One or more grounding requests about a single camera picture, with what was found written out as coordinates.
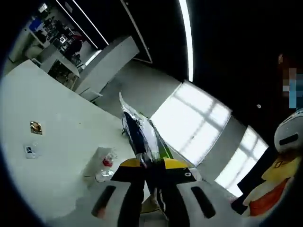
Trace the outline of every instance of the white wall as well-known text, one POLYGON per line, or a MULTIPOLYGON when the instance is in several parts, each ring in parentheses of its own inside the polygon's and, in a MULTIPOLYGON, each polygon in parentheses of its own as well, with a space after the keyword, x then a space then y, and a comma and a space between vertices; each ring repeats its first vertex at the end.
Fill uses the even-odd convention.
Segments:
POLYGON ((81 50, 79 51, 80 54, 80 60, 83 64, 85 64, 88 59, 96 52, 97 50, 92 47, 89 42, 84 41, 81 47, 81 50))
POLYGON ((87 88, 100 92, 138 52, 139 49, 131 36, 116 39, 81 72, 81 78, 74 86, 75 92, 80 94, 87 88))
POLYGON ((213 182, 219 176, 239 147, 246 128, 233 116, 230 117, 220 137, 197 167, 203 178, 213 182))
POLYGON ((101 91, 96 104, 105 111, 121 117, 119 92, 134 109, 151 117, 180 84, 173 77, 138 61, 127 63, 101 91))
POLYGON ((53 7, 51 9, 50 14, 47 16, 47 18, 55 17, 55 20, 60 20, 62 23, 67 25, 69 28, 74 28, 74 26, 71 24, 71 22, 63 15, 56 7, 53 7))

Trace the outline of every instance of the person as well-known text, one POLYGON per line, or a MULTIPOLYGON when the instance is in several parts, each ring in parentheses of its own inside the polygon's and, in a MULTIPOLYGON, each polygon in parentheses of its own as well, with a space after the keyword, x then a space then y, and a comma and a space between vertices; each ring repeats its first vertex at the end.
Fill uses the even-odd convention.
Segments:
POLYGON ((294 84, 294 81, 302 81, 303 79, 303 56, 287 52, 280 54, 278 70, 282 74, 283 97, 287 100, 285 105, 289 107, 289 111, 294 110, 294 108, 303 108, 303 97, 299 95, 302 92, 302 85, 298 82, 294 84), (297 90, 297 94, 291 94, 289 90, 297 90))
POLYGON ((82 48, 83 41, 81 39, 76 39, 71 43, 71 45, 68 47, 68 49, 65 51, 64 56, 71 60, 73 55, 77 52, 79 52, 82 48))
POLYGON ((272 166, 262 175, 264 183, 257 186, 244 200, 244 216, 264 218, 280 203, 302 160, 303 109, 284 120, 275 132, 275 147, 279 153, 272 166))

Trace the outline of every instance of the black ceiling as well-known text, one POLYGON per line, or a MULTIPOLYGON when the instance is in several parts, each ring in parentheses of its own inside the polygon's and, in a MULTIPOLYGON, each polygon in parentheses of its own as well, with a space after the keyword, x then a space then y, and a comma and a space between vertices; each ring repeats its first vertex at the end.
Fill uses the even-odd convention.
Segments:
MULTIPOLYGON (((76 1, 108 42, 132 35, 141 52, 137 57, 148 59, 120 0, 76 1)), ((187 79, 186 36, 178 0, 125 2, 149 48, 150 66, 180 81, 187 79)), ((291 1, 268 0, 187 0, 187 5, 193 83, 230 107, 238 120, 272 144, 277 125, 293 111, 282 98, 277 59, 282 52, 302 49, 300 8, 291 1)))

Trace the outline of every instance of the white table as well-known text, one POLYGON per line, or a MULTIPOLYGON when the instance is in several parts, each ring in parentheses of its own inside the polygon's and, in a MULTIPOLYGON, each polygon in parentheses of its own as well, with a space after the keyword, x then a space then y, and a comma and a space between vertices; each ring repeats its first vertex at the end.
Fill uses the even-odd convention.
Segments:
POLYGON ((121 120, 103 111, 38 68, 22 63, 0 84, 0 139, 10 176, 33 210, 48 220, 67 215, 88 193, 81 172, 98 146, 114 147, 113 169, 134 157, 121 136, 121 120), (30 132, 41 123, 43 135, 30 132), (39 158, 26 159, 36 144, 39 158))

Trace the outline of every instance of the white helmet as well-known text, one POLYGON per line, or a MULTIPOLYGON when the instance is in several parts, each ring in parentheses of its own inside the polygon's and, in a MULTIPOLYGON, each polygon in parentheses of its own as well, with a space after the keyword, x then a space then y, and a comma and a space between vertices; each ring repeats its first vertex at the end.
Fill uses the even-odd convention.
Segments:
POLYGON ((279 153, 289 148, 303 148, 303 109, 297 110, 278 126, 275 147, 279 153))

